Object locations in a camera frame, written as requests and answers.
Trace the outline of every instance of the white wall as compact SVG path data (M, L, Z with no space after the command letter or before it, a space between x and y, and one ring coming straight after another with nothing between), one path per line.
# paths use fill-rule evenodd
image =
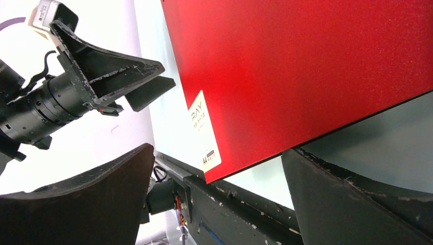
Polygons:
M0 22L25 17L38 4L37 0L0 0ZM63 0L77 13L77 36L96 46L140 56L133 0ZM27 81L43 70L43 56L51 46L24 24L0 32L0 59ZM49 58L50 74L63 72L55 55ZM27 155L23 162L10 162L0 176L0 194L32 191L40 186L70 178L108 162L148 142L153 144L152 124L148 109L133 112L124 98L118 103L125 108L119 117L90 112L78 121L52 134L48 151L22 145Z

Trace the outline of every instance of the red binder cover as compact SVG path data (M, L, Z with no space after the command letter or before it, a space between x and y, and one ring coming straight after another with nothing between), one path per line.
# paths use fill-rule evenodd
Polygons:
M211 182L433 89L433 2L162 0Z

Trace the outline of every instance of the white surface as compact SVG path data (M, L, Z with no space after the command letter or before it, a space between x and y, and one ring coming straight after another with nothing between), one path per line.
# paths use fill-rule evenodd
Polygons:
M26 17L38 2L0 0L0 21ZM133 0L62 2L79 17L78 37L108 50L140 56ZM50 47L24 24L0 32L0 58L27 81L43 70L43 56ZM49 58L49 68L53 75L63 72L55 55ZM53 142L48 151L23 145L20 151L27 159L7 165L0 177L0 193L32 191L92 169L142 143L153 144L149 110L135 113L125 99L118 102L125 109L119 117L89 112L52 134Z
M156 149L194 167L187 107L159 0L136 0L144 57L162 61L176 88L151 107ZM433 192L433 94L350 126L304 148L327 161L388 184ZM293 208L281 158L250 168L227 181Z

